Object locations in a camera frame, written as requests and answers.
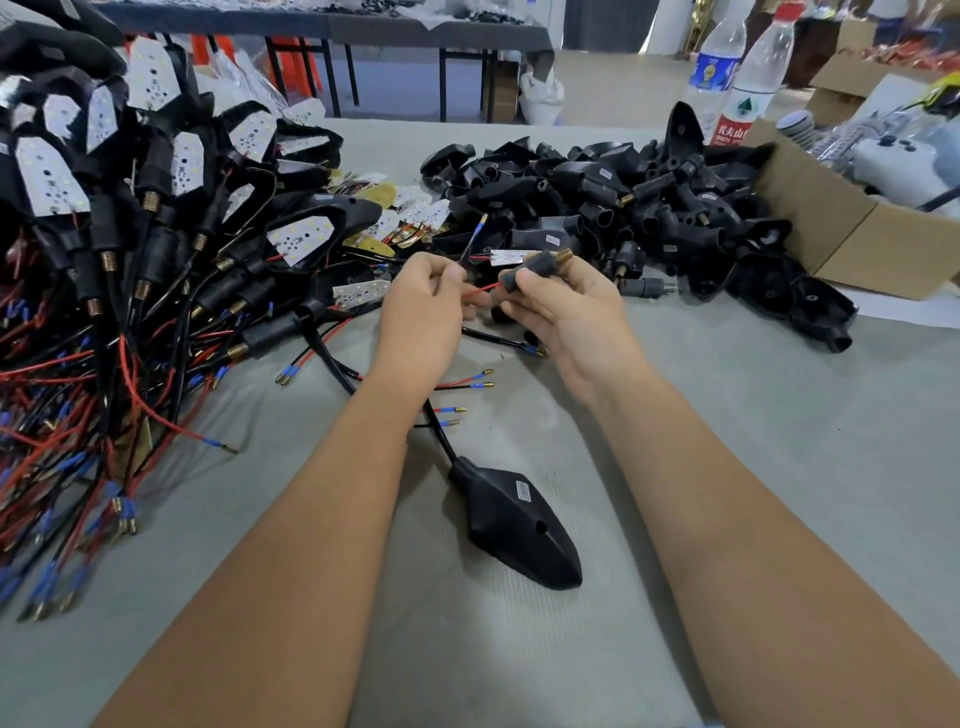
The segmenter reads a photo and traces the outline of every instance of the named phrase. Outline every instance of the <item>water bottle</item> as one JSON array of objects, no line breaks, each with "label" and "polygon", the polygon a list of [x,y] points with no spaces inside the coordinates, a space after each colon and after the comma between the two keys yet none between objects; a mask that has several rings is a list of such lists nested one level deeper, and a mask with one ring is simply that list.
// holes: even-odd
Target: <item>water bottle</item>
[{"label": "water bottle", "polygon": [[701,46],[697,65],[690,75],[684,101],[696,112],[704,139],[710,139],[713,135],[717,117],[733,80],[733,71],[747,49],[745,17],[735,3],[731,4],[727,17],[720,21],[720,25],[713,29]]},{"label": "water bottle", "polygon": [[793,56],[793,26],[805,7],[803,0],[783,0],[777,6],[770,27],[757,39],[733,78],[711,144],[740,144],[770,106],[786,76]]}]

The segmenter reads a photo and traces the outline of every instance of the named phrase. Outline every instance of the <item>bottle with red cap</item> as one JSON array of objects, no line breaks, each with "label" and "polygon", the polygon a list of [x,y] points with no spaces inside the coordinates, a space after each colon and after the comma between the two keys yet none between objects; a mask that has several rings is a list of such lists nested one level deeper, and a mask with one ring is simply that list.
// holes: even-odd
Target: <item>bottle with red cap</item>
[{"label": "bottle with red cap", "polygon": [[783,0],[770,27],[757,39],[733,78],[711,144],[735,146],[770,106],[793,56],[794,24],[804,13],[803,0]]}]

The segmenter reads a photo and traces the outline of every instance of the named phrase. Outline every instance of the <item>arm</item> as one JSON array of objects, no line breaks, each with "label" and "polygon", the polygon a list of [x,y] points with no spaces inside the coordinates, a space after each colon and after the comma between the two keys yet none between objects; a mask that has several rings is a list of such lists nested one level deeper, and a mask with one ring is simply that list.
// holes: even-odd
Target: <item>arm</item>
[{"label": "arm", "polygon": [[726,724],[953,724],[960,680],[652,370],[612,284],[527,273],[504,310],[607,435]]},{"label": "arm", "polygon": [[463,275],[444,258],[410,259],[369,376],[96,728],[347,722],[407,432],[456,352]]}]

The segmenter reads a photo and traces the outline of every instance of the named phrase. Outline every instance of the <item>forearm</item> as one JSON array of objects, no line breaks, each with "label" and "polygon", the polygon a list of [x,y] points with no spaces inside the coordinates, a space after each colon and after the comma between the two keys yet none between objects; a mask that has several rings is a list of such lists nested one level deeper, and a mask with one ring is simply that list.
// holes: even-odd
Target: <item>forearm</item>
[{"label": "forearm", "polygon": [[594,409],[728,725],[955,720],[956,676],[668,383],[646,371]]},{"label": "forearm", "polygon": [[345,724],[418,410],[371,376],[94,725]]}]

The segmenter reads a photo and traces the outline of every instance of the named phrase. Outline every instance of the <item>table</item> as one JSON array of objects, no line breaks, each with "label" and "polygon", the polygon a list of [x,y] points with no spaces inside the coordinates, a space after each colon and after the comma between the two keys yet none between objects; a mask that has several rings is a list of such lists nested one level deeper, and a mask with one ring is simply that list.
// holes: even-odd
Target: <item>table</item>
[{"label": "table", "polygon": [[[533,65],[534,75],[541,81],[546,81],[555,57],[550,35],[540,24],[509,25],[457,21],[443,23],[428,31],[417,20],[378,15],[282,9],[219,11],[191,5],[152,5],[140,2],[98,2],[96,7],[121,30],[129,33],[265,36],[268,39],[267,50],[274,67],[274,76],[278,79],[277,85],[284,95],[286,93],[276,61],[276,51],[302,53],[307,68],[310,67],[308,54],[322,53],[335,117],[340,117],[341,112],[337,80],[330,57],[330,42],[341,43],[347,49],[351,45],[440,49],[441,121],[446,120],[446,58],[466,56],[447,54],[447,48],[484,49],[482,56],[471,54],[469,57],[481,59],[484,63],[484,79],[490,82],[491,97],[497,54],[488,54],[487,51],[520,51],[526,54]],[[298,45],[277,45],[269,40],[272,36],[295,36],[299,40]],[[304,40],[308,37],[319,38],[321,45],[308,45]],[[348,55],[348,67],[350,85],[356,99],[356,79],[352,71],[351,55]],[[312,74],[307,74],[307,78],[312,87]],[[492,104],[488,104],[488,122],[492,122]]]},{"label": "table", "polygon": [[[519,134],[374,120],[330,128],[346,138],[346,169],[399,183],[447,143],[496,148]],[[660,136],[529,131],[562,151]],[[733,452],[960,670],[960,331],[862,318],[850,350],[833,355],[727,296],[628,308],[653,363]],[[376,324],[376,314],[351,323],[334,354],[363,371]],[[197,428],[243,453],[178,442],[144,486],[141,534],[111,551],[74,612],[0,621],[4,728],[86,725],[293,476],[345,401],[318,362],[290,387],[274,384],[301,347],[231,370]],[[486,367],[495,389],[434,399],[469,407],[453,447],[530,476],[579,548],[584,585],[550,592],[470,545],[440,449],[416,431],[351,727],[699,724],[706,692],[598,428],[548,361],[465,339],[450,373]]]}]

